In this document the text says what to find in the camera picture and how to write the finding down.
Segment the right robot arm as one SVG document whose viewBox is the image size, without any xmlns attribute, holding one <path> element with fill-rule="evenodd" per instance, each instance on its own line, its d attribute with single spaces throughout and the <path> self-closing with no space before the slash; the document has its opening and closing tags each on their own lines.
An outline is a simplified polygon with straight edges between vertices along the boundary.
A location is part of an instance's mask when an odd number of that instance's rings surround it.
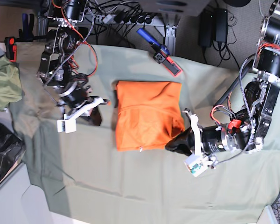
<svg viewBox="0 0 280 224">
<path fill-rule="evenodd" d="M 74 59 L 77 50 L 88 45 L 94 27 L 76 27 L 85 14 L 92 14 L 87 0 L 51 1 L 47 18 L 56 27 L 47 32 L 37 76 L 44 89 L 54 88 L 59 97 L 55 105 L 61 109 L 64 120 L 83 118 L 90 125 L 99 126 L 102 118 L 98 106 L 106 105 L 108 100 L 89 95 L 89 77 L 94 71 L 79 73 Z"/>
</svg>

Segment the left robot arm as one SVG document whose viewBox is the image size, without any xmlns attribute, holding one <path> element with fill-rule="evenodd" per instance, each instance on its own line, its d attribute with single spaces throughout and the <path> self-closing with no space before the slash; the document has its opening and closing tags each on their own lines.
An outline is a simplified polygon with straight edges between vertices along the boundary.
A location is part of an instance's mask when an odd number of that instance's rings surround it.
<svg viewBox="0 0 280 224">
<path fill-rule="evenodd" d="M 227 124 L 201 127 L 185 110 L 190 127 L 168 142 L 171 152 L 213 160 L 215 153 L 251 153 L 262 149 L 280 92 L 280 0 L 270 6 L 260 29 L 256 53 L 243 62 L 237 79 L 216 102 L 210 115 L 223 112 Z"/>
</svg>

